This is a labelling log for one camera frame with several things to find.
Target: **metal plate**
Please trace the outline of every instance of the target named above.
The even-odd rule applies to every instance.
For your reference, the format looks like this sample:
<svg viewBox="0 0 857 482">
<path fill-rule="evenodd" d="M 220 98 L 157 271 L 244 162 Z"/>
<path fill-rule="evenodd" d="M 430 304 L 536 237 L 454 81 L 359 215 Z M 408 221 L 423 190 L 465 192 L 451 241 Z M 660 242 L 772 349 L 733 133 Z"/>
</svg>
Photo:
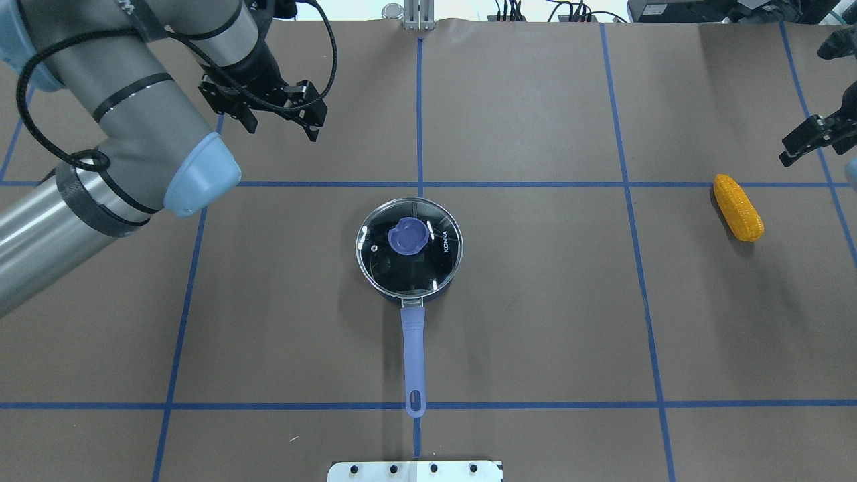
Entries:
<svg viewBox="0 0 857 482">
<path fill-rule="evenodd" d="M 339 462 L 330 467 L 327 482 L 502 482 L 501 461 Z"/>
</svg>

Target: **brand logo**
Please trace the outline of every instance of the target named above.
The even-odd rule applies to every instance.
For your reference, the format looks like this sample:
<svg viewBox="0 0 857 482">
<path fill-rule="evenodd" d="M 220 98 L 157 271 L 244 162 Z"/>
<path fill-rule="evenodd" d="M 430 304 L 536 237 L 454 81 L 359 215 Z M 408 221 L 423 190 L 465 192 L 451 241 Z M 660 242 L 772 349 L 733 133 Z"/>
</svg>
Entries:
<svg viewBox="0 0 857 482">
<path fill-rule="evenodd" d="M 122 7 L 122 10 L 125 10 L 125 13 L 131 15 L 134 13 L 134 5 L 131 4 L 131 0 L 116 0 L 119 3 L 119 6 Z"/>
</svg>

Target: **white label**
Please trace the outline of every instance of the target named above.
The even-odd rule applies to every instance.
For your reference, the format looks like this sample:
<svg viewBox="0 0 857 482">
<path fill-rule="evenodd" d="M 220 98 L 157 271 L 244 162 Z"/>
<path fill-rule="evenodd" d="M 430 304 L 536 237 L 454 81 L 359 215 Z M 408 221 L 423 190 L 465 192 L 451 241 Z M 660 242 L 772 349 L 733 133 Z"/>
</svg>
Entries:
<svg viewBox="0 0 857 482">
<path fill-rule="evenodd" d="M 643 15 L 660 15 L 667 9 L 666 3 L 653 3 L 646 5 L 643 10 Z"/>
</svg>

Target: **blue lid knob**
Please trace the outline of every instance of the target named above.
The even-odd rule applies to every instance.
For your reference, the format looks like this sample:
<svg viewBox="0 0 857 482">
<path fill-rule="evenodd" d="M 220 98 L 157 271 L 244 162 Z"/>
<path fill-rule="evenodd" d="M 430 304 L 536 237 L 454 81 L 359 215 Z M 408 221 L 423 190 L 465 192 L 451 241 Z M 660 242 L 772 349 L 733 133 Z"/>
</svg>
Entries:
<svg viewBox="0 0 857 482">
<path fill-rule="evenodd" d="M 387 241 L 402 256 L 412 256 L 429 243 L 429 227 L 417 218 L 405 217 L 387 234 Z"/>
</svg>

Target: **corn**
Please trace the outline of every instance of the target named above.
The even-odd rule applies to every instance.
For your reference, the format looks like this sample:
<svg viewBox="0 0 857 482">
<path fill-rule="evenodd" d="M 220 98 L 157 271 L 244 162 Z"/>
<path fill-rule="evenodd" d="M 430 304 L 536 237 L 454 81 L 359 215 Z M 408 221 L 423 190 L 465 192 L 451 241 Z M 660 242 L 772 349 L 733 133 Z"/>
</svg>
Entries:
<svg viewBox="0 0 857 482">
<path fill-rule="evenodd" d="M 714 197 L 736 238 L 741 241 L 761 238 L 764 233 L 762 218 L 734 179 L 726 174 L 717 174 L 714 178 Z"/>
</svg>

